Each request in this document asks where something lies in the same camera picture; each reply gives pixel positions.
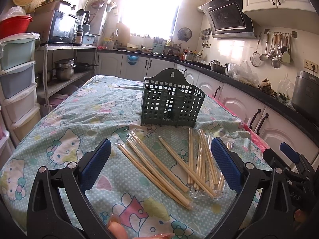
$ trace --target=cooking pot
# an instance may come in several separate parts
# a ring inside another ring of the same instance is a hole
[[[74,68],[76,65],[73,65],[69,68],[57,68],[55,69],[55,76],[59,81],[68,81],[74,75]]]
[[[61,59],[59,61],[54,62],[55,68],[68,68],[74,65],[74,58]]]
[[[227,70],[228,70],[227,67],[223,67],[221,65],[214,64],[213,62],[216,62],[216,60],[213,60],[213,61],[209,62],[209,66],[211,67],[212,71],[220,73],[220,74],[227,74]]]
[[[194,55],[193,53],[184,53],[184,59],[185,61],[197,62],[198,55]]]

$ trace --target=metal shelf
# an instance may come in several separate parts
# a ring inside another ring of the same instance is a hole
[[[93,71],[85,71],[85,72],[80,72],[80,73],[75,73],[71,80],[65,81],[65,82],[60,82],[57,79],[53,78],[50,83],[47,84],[47,93],[48,97],[56,94],[58,91],[62,90],[64,87],[68,86],[69,84],[75,82],[76,80],[79,80],[83,76],[86,76],[89,73],[93,73]],[[43,85],[37,88],[37,96],[40,98],[45,98],[45,93],[43,90]]]
[[[59,50],[59,49],[96,49],[95,46],[72,46],[72,45],[48,45],[47,50]],[[37,51],[43,51],[43,47],[39,47]]]

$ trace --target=plastic container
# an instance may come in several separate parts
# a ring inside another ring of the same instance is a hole
[[[11,125],[11,130],[15,133],[17,139],[21,141],[40,120],[40,105],[36,103],[32,110],[18,122]]]
[[[31,85],[33,66],[34,63],[27,64],[0,75],[2,91],[6,99]]]
[[[0,22],[0,39],[27,31],[32,17],[23,15],[11,17]]]
[[[7,41],[3,46],[3,57],[0,59],[1,70],[31,61],[35,48],[34,38],[24,38]]]
[[[12,123],[16,123],[33,109],[36,100],[36,93],[34,92],[36,87],[37,84],[32,83],[28,88],[3,101],[2,105],[6,108]]]

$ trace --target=stainless steel pot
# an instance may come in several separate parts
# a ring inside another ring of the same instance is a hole
[[[61,59],[59,61],[54,62],[55,68],[69,68],[74,65],[74,58]]]
[[[74,75],[74,67],[76,65],[73,65],[69,68],[64,69],[55,69],[55,76],[59,81],[68,81],[72,78]]]
[[[194,55],[193,53],[184,53],[185,61],[197,62],[198,55]]]

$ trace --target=storage box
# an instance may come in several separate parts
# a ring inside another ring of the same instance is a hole
[[[17,139],[21,141],[40,120],[40,105],[36,103],[32,110],[18,122],[11,125],[11,130],[15,133]]]
[[[34,63],[27,64],[0,75],[2,91],[6,99],[31,85],[33,66]]]
[[[35,48],[34,38],[24,38],[4,42],[3,57],[0,59],[1,70],[31,61]]]
[[[2,105],[6,108],[12,123],[16,123],[27,112],[33,109],[36,101],[36,87],[37,84],[32,83],[28,88],[3,101]]]

